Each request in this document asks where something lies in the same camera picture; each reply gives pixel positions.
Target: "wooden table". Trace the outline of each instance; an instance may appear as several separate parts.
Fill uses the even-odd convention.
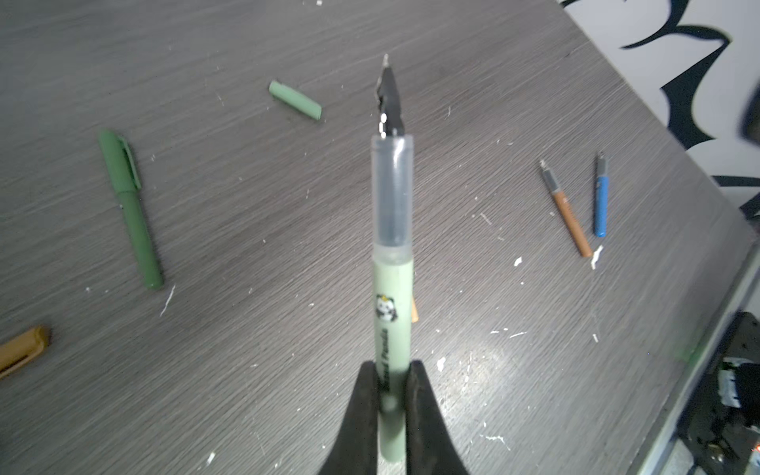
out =
[[[0,337],[53,331],[0,381],[3,475],[316,472],[373,358],[386,52],[416,142],[413,355],[473,475],[625,473],[754,239],[552,2],[15,2],[0,40]],[[102,127],[137,157],[160,292]],[[537,161],[592,236],[598,150],[592,271]]]

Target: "green pen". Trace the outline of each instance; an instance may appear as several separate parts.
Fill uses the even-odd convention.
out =
[[[160,289],[163,285],[161,270],[158,267],[150,235],[147,232],[145,218],[140,206],[138,191],[142,186],[138,177],[135,159],[124,138],[110,130],[102,130],[98,134],[98,142],[106,160],[106,168],[111,177],[111,184],[116,197],[124,210],[124,221],[127,224],[129,239],[135,248],[138,267],[143,274],[145,286],[149,289]]]
[[[411,359],[414,140],[404,134],[401,101],[388,63],[378,79],[379,135],[372,137],[372,247],[378,437],[385,460],[406,454],[404,393]]]

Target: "panda illustration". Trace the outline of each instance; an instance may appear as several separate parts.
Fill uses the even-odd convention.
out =
[[[396,318],[398,318],[393,299],[384,295],[378,294],[375,302],[375,313],[378,314],[378,318],[382,321],[396,321]]]

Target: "pen cap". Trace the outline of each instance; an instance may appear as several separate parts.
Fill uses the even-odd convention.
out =
[[[139,190],[140,179],[127,142],[107,129],[100,131],[97,140],[116,194]]]
[[[384,249],[390,252],[391,261],[403,262],[411,258],[413,173],[414,139],[411,135],[372,137],[376,256],[379,249]]]

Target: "pen nib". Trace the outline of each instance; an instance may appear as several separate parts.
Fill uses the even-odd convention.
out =
[[[404,123],[401,121],[401,98],[396,87],[396,77],[391,69],[388,55],[383,56],[382,71],[378,78],[375,93],[378,98],[380,111],[380,135],[392,135],[394,137],[404,135]]]

